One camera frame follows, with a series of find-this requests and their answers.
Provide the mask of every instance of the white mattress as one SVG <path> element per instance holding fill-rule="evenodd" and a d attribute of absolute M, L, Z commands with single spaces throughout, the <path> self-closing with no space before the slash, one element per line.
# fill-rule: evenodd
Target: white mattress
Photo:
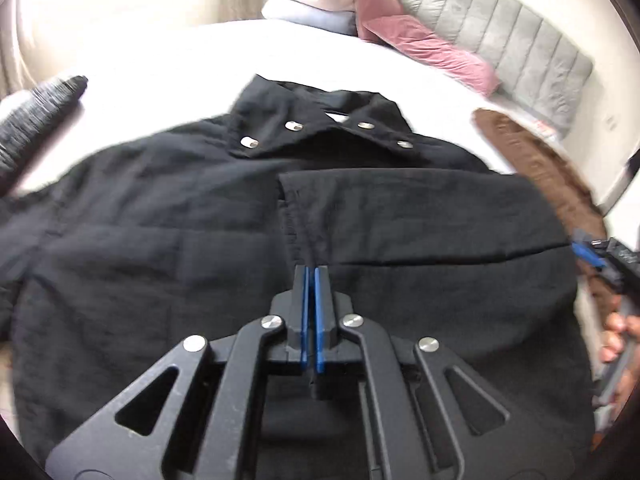
<path fill-rule="evenodd" d="M 82 110 L 16 192 L 57 180 L 104 147 L 225 113 L 255 73 L 325 90 L 379 92 L 398 103 L 415 133 L 454 142 L 493 170 L 513 173 L 471 122 L 476 108 L 497 104 L 390 48 L 303 25 L 257 20 L 114 38 L 69 73 L 89 78 Z"/>

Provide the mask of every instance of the black shirt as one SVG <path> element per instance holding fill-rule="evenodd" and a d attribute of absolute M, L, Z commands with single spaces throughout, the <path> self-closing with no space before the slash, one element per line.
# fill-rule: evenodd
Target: black shirt
<path fill-rule="evenodd" d="M 41 462 L 181 339 L 267 313 L 296 264 L 328 265 L 356 312 L 436 336 L 588 450 L 590 365 L 553 210 L 526 179 L 415 135 L 379 94 L 256 76 L 229 114 L 103 150 L 1 206 L 0 328 Z M 360 477 L 329 453 L 349 440 L 340 409 L 315 420 L 286 386 L 271 395 L 261 478 Z M 313 466 L 279 446 L 320 437 L 334 444 Z"/>

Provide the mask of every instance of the gray tufted headboard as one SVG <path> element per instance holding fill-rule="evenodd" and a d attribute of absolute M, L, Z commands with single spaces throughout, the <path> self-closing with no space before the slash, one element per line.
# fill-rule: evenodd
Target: gray tufted headboard
<path fill-rule="evenodd" d="M 500 92 L 565 134 L 593 63 L 517 0 L 400 0 L 440 37 L 490 62 Z"/>

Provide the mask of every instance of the triangular cutout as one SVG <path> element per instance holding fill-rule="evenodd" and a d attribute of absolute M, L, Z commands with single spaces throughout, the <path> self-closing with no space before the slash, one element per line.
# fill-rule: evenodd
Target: triangular cutout
<path fill-rule="evenodd" d="M 116 422 L 140 435 L 150 435 L 177 377 L 178 368 L 167 368 L 116 413 Z"/>
<path fill-rule="evenodd" d="M 445 377 L 473 435 L 484 435 L 506 423 L 508 412 L 485 394 L 462 370 L 457 367 L 448 368 Z"/>

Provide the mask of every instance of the brown blanket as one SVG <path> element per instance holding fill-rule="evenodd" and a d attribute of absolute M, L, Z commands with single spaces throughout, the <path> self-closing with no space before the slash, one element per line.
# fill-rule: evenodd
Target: brown blanket
<path fill-rule="evenodd" d="M 575 228 L 581 228 L 597 238 L 607 238 L 602 214 L 593 203 L 589 187 L 568 160 L 504 114 L 479 109 L 474 112 L 474 121 L 515 170 L 538 186 L 555 208 L 569 236 Z M 604 322 L 612 311 L 613 292 L 597 278 L 592 267 L 581 260 L 578 266 L 588 280 Z"/>

